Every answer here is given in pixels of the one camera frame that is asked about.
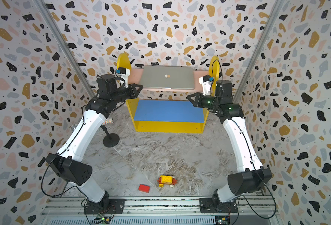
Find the silver laptop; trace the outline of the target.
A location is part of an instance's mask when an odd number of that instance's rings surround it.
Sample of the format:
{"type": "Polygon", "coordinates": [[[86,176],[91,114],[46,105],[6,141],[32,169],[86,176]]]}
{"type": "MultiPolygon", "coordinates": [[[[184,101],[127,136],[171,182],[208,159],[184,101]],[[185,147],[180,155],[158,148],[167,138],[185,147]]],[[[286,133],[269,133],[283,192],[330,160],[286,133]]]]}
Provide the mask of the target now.
{"type": "Polygon", "coordinates": [[[145,67],[139,84],[144,88],[193,90],[194,74],[190,67],[145,67]]]}

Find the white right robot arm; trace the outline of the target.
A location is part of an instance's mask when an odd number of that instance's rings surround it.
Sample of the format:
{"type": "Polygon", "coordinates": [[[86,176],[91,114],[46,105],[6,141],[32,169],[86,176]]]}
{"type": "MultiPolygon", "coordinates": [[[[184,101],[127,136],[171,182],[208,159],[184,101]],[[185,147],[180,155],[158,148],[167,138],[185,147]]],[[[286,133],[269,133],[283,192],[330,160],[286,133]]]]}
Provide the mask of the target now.
{"type": "Polygon", "coordinates": [[[233,103],[231,87],[230,81],[218,80],[213,95],[197,92],[187,96],[194,107],[207,109],[220,119],[234,151],[237,172],[228,175],[227,184],[212,197],[212,207],[218,212],[230,210],[241,195],[261,190],[272,177],[271,170],[264,168],[251,145],[243,110],[233,103]]]}

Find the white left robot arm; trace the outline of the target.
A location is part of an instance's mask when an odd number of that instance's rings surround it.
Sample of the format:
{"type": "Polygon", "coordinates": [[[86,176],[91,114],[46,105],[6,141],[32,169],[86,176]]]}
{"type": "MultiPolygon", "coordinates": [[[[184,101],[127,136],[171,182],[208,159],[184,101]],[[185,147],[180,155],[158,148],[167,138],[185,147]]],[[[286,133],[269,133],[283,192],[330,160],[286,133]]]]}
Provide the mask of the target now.
{"type": "Polygon", "coordinates": [[[104,122],[117,109],[118,103],[125,103],[128,99],[138,98],[143,89],[140,84],[126,84],[125,79],[114,75],[97,77],[98,91],[96,95],[82,109],[82,119],[55,154],[48,154],[46,162],[55,174],[72,184],[85,195],[84,214],[113,213],[115,206],[111,205],[109,194],[102,189],[93,177],[93,168],[82,162],[85,152],[101,128],[106,136],[103,144],[106,147],[116,146],[120,138],[115,133],[109,133],[104,122]]]}

